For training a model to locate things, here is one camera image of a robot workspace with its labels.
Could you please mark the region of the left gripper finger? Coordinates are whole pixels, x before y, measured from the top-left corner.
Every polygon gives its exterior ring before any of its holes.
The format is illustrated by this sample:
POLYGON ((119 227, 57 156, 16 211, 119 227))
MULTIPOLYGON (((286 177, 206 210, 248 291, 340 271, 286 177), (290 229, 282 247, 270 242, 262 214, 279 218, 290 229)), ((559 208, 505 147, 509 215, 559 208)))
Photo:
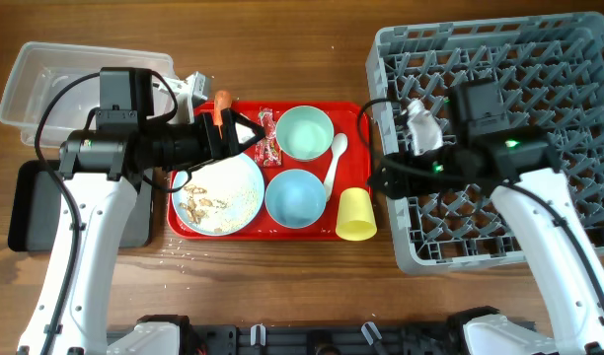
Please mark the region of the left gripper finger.
POLYGON ((263 133, 245 133, 237 138, 237 155, 250 149, 252 146, 264 139, 263 133))
POLYGON ((231 111, 231 114, 232 114, 232 118, 234 120, 234 124, 233 124, 233 128, 232 128, 232 133, 233 133, 233 136, 234 136, 234 138, 235 138, 236 141, 237 141, 237 132, 236 132, 236 129, 235 129, 235 124, 237 122, 239 122, 239 123, 241 123, 243 125, 246 125, 247 127, 250 127, 254 131, 254 133, 263 133, 264 137, 265 137, 264 127, 262 125, 260 125, 259 123, 254 122, 252 120, 250 120, 245 115, 243 115, 241 113, 238 113, 238 112, 236 112, 234 110, 231 111))

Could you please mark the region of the orange carrot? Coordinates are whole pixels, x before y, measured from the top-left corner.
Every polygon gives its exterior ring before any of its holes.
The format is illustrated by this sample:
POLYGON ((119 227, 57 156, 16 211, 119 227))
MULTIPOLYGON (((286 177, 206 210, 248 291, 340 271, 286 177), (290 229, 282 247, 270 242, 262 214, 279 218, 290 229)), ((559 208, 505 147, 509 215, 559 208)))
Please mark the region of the orange carrot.
POLYGON ((228 91, 220 90, 215 93, 214 96, 214 110, 213 110, 213 123, 218 127, 219 136, 223 137, 223 118, 222 110, 230 108, 232 105, 232 96, 228 91))

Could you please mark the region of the green bowl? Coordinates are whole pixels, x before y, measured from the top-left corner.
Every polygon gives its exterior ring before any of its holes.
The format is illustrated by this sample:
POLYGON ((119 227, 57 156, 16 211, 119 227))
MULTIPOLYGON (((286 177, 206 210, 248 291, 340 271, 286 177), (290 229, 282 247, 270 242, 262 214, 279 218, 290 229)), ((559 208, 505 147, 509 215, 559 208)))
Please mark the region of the green bowl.
POLYGON ((335 128, 330 117, 315 106, 295 106, 276 123, 276 142, 288 157, 315 160, 332 145, 335 128))

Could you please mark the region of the white plate with scraps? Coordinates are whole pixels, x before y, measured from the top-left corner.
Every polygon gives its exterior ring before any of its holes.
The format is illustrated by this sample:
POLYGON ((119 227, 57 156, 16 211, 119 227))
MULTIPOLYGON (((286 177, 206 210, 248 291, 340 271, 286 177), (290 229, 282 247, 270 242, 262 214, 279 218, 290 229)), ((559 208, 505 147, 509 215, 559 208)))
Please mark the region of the white plate with scraps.
POLYGON ((258 165, 240 154, 173 178, 171 204, 188 230, 222 237, 247 227, 264 201, 264 176, 258 165))

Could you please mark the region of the yellow plastic cup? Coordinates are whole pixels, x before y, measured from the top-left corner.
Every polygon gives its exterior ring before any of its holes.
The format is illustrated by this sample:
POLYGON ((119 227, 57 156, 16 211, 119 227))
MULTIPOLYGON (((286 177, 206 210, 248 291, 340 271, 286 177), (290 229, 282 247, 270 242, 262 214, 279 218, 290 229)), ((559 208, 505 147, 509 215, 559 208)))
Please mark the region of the yellow plastic cup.
POLYGON ((376 233, 377 225, 368 191, 360 187, 344 190, 340 195, 336 234, 347 241, 362 242, 376 233))

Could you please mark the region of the white plastic spoon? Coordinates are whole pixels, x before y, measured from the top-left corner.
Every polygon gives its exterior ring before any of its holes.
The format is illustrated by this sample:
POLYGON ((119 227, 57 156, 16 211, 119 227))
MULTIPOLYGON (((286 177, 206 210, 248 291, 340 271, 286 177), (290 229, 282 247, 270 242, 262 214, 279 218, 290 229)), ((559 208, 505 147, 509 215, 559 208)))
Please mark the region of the white plastic spoon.
POLYGON ((338 133, 334 137, 331 145, 332 159, 323 182, 324 190, 326 193, 326 201, 329 201, 331 199, 335 185, 339 160, 341 155, 346 151, 347 145, 348 139, 344 133, 338 133))

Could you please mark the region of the blue bowl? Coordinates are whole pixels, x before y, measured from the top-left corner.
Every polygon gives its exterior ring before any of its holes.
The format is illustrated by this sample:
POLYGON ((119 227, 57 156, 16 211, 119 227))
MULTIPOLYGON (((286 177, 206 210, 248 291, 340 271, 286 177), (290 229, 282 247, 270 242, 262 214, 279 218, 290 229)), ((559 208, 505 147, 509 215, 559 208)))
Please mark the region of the blue bowl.
POLYGON ((312 173, 300 169, 286 170, 267 185, 264 205, 278 225, 303 229, 317 222, 327 205, 323 183, 312 173))

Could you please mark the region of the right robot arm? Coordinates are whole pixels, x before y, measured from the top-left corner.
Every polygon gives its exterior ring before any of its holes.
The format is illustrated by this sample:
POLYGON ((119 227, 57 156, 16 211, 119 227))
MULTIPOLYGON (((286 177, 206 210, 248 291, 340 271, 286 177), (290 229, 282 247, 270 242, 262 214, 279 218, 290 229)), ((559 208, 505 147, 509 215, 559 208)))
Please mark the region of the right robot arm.
POLYGON ((368 183, 391 199, 475 184, 525 253, 560 354, 604 354, 604 268, 577 216, 562 162, 538 126, 511 126, 490 79, 446 92, 452 145, 419 100, 396 119, 412 135, 407 153, 375 156, 368 183))

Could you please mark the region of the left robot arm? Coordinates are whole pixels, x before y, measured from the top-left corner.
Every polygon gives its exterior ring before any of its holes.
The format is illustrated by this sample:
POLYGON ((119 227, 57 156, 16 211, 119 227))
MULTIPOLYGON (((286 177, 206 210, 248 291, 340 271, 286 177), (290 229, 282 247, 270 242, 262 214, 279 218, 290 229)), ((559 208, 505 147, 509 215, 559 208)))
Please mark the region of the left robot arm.
POLYGON ((20 354, 106 354, 108 308, 123 231, 149 169, 188 174, 245 152, 264 128, 230 108, 192 123, 155 115, 145 68, 95 73, 100 104, 62 143, 59 167, 39 162, 61 194, 60 217, 38 304, 20 354))

